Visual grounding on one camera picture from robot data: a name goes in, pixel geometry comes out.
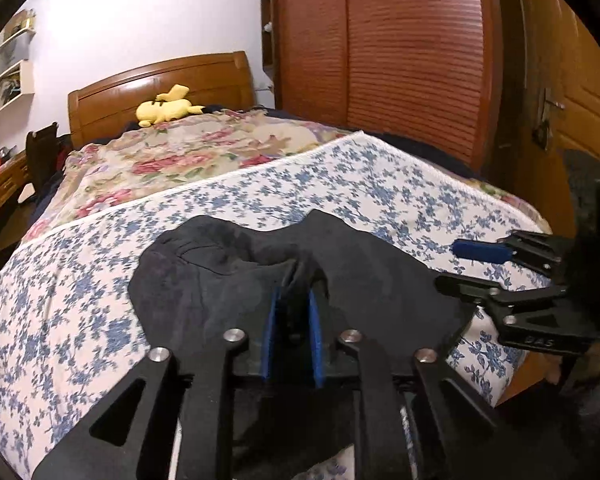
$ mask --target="door lock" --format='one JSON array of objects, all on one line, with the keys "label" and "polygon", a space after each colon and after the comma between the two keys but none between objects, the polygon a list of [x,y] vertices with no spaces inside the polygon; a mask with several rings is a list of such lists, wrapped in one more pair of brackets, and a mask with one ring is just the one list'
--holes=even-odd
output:
[{"label": "door lock", "polygon": [[552,133],[551,133],[551,125],[549,124],[549,119],[545,119],[542,121],[538,127],[534,128],[531,132],[531,138],[533,142],[535,142],[540,148],[549,151],[549,143],[551,141]]}]

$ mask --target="wooden headboard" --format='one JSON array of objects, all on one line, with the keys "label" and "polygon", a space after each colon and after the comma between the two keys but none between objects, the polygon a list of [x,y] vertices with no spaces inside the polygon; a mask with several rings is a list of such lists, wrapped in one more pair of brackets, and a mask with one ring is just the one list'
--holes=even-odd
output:
[{"label": "wooden headboard", "polygon": [[118,134],[136,120],[136,108],[174,84],[189,87],[193,105],[220,104],[233,110],[254,105],[244,52],[179,57],[107,77],[69,94],[69,127],[74,148]]}]

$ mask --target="floral bedspread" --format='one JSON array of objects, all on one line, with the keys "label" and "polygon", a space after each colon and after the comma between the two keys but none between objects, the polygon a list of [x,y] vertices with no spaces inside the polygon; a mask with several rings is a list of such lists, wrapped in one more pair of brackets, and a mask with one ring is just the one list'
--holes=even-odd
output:
[{"label": "floral bedspread", "polygon": [[[113,206],[21,245],[0,272],[0,451],[16,471],[29,479],[147,352],[127,285],[161,232],[200,214],[272,230],[314,208],[429,267],[509,289],[542,285],[516,265],[458,260],[450,252],[458,237],[494,241],[512,229],[539,230],[531,219],[362,133]],[[478,310],[447,361],[495,404],[522,358],[496,342],[493,323]],[[333,467],[334,475],[344,471]]]},{"label": "floral bedspread", "polygon": [[24,241],[155,192],[311,150],[348,135],[324,124],[223,110],[125,132],[72,152],[64,180]]}]

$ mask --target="bedroom wall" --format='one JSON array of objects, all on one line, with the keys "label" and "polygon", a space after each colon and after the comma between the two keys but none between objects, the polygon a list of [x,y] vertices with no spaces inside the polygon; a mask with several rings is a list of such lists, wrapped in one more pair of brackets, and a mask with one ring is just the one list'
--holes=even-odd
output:
[{"label": "bedroom wall", "polygon": [[147,63],[244,50],[262,104],[260,0],[27,0],[37,13],[31,43],[35,94],[0,117],[0,146],[23,150],[26,133],[53,121],[69,132],[67,94]]}]

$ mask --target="blue floral sheet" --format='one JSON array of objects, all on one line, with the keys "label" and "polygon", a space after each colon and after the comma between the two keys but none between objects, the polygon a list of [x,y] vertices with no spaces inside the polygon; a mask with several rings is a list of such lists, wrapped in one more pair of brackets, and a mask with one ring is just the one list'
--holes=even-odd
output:
[{"label": "blue floral sheet", "polygon": [[[510,289],[513,264],[456,259],[456,238],[539,230],[512,206],[363,133],[115,206],[20,246],[0,272],[0,451],[24,478],[148,349],[127,295],[142,251],[206,214],[272,230],[318,208],[425,262]],[[520,364],[479,310],[448,362],[495,404]]]}]

